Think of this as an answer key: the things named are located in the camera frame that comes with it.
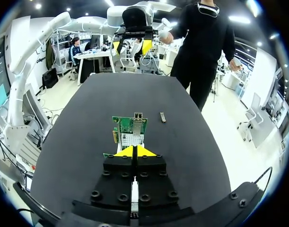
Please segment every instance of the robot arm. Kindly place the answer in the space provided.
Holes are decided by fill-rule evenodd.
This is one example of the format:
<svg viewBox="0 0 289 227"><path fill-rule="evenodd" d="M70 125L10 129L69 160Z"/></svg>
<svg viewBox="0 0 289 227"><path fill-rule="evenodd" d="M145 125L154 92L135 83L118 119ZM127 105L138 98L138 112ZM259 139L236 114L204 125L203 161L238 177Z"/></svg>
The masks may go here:
<svg viewBox="0 0 289 227"><path fill-rule="evenodd" d="M144 37L144 41L147 41L144 49L148 51L153 35L158 33L152 28L153 16L153 7L147 2L140 2L131 7L111 7L107 11L107 19L81 17L74 20L70 18L68 12L64 12L47 23L37 38L29 41L20 57L14 59L10 65L10 70L15 74L16 79L10 90L7 122L0 118L4 143L16 155L15 157L11 156L14 163L20 163L27 171L32 171L32 168L34 171L34 165L36 164L34 159L30 159L27 154L24 155L20 152L23 145L28 142L27 134L29 131L28 126L24 123L22 103L26 80L36 63L36 59L32 55L42 43L46 42L56 30L63 35L73 31L85 31L113 36L115 40L114 47L117 52L118 47L120 48L119 44L124 39Z"/></svg>

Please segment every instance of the black table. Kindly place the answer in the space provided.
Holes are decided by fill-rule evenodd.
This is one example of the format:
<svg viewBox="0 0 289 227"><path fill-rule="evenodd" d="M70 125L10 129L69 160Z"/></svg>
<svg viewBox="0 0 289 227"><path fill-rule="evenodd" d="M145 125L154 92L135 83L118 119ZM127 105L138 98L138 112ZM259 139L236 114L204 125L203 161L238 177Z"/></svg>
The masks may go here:
<svg viewBox="0 0 289 227"><path fill-rule="evenodd" d="M89 202L103 170L103 153L116 153L112 116L148 118L145 147L164 156L180 208L200 212L231 192L221 152L197 106L176 78L96 74L62 111L37 161L31 195L54 214ZM160 112L165 113L162 123Z"/></svg>

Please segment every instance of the person sitting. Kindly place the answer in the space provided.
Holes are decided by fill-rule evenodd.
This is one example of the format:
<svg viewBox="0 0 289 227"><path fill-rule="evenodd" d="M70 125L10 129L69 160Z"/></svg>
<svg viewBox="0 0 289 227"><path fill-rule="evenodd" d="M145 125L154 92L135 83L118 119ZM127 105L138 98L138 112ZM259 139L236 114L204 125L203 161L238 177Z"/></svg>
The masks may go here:
<svg viewBox="0 0 289 227"><path fill-rule="evenodd" d="M79 73L80 60L74 58L74 56L76 54L82 53L79 45L80 45L80 39L78 37L75 37L72 40L72 46L70 47L70 50L69 50L69 61L73 63L74 67L77 67L75 69L76 73Z"/></svg>
<svg viewBox="0 0 289 227"><path fill-rule="evenodd" d="M141 44L141 43L142 43L142 38L136 38L135 44ZM135 61L138 62L139 66L140 66L140 58L142 56L142 45L141 45L141 48L139 47L139 51L135 54Z"/></svg>

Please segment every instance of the white chair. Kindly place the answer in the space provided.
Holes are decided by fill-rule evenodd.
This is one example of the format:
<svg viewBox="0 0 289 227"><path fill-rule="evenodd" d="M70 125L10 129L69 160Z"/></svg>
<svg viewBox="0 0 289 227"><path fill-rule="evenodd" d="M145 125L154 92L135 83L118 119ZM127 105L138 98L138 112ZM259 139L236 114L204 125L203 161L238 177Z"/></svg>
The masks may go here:
<svg viewBox="0 0 289 227"><path fill-rule="evenodd" d="M256 129L258 130L260 128L260 124L264 121L262 116L259 114L259 111L261 110L260 107L260 101L261 98L254 93L253 101L251 107L245 112L246 117L248 118L247 122L240 122L237 129L240 128L242 124L246 124L245 128L245 137L243 138L243 141L246 141L246 139L249 139L248 141L252 141L252 136L250 135L250 129Z"/></svg>
<svg viewBox="0 0 289 227"><path fill-rule="evenodd" d="M140 44L134 44L131 49L131 54L126 54L120 58L120 63L123 68L137 68L137 64L135 61L135 55L141 50L142 42Z"/></svg>
<svg viewBox="0 0 289 227"><path fill-rule="evenodd" d="M78 74L74 72L76 68L77 66L74 66L72 61L65 62L65 69L70 70L70 75L69 75L70 80L73 80L73 81L77 80Z"/></svg>

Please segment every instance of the hand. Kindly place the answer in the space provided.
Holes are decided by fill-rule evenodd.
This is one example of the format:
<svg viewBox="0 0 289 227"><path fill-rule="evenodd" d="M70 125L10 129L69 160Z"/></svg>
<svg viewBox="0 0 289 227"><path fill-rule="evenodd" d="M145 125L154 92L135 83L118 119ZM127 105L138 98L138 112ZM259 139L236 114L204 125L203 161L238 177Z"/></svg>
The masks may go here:
<svg viewBox="0 0 289 227"><path fill-rule="evenodd" d="M170 32L168 32L167 34L168 35L166 38L160 37L160 41L163 42L164 44L171 44L174 41L174 37Z"/></svg>
<svg viewBox="0 0 289 227"><path fill-rule="evenodd" d="M234 59L232 59L229 63L229 67L233 72L236 72L236 71L242 70L243 65L236 66Z"/></svg>

